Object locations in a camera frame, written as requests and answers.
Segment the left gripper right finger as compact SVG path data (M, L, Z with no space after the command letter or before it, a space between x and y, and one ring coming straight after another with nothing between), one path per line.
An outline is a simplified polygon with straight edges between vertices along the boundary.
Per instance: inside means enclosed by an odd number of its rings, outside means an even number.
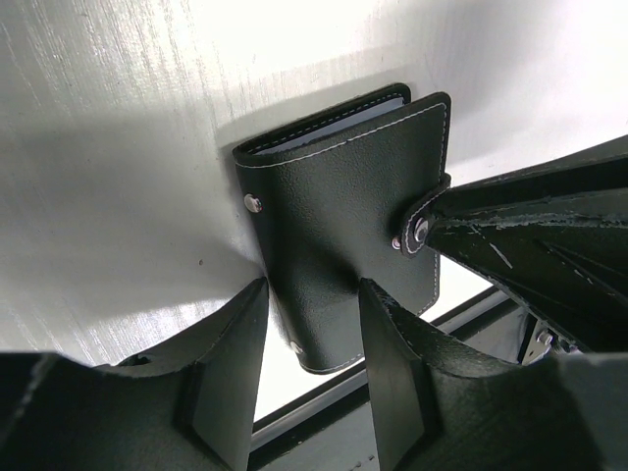
M375 334L412 361L423 431L374 424L385 470L623 470L627 357L587 353L519 366L491 357L403 308L376 282L359 286L365 362Z

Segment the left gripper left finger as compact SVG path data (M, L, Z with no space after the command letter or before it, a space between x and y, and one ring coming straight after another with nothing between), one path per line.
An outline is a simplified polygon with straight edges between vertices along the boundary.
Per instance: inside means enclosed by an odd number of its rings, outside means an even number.
M1 357L5 470L243 470L269 314L265 279L118 365Z

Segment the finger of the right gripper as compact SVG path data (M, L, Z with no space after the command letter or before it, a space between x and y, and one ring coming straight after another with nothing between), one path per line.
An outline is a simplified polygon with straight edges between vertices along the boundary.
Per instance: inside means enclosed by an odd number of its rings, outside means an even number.
M458 186L427 244L587 352L627 349L627 139Z

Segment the black leather card holder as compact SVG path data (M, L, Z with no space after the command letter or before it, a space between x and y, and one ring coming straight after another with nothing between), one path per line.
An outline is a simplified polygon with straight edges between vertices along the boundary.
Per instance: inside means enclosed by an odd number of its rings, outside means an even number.
M358 96L235 147L269 282L301 367L330 374L363 355L358 286L372 279L422 314L439 296L439 255L406 222L445 178L451 101L403 83Z

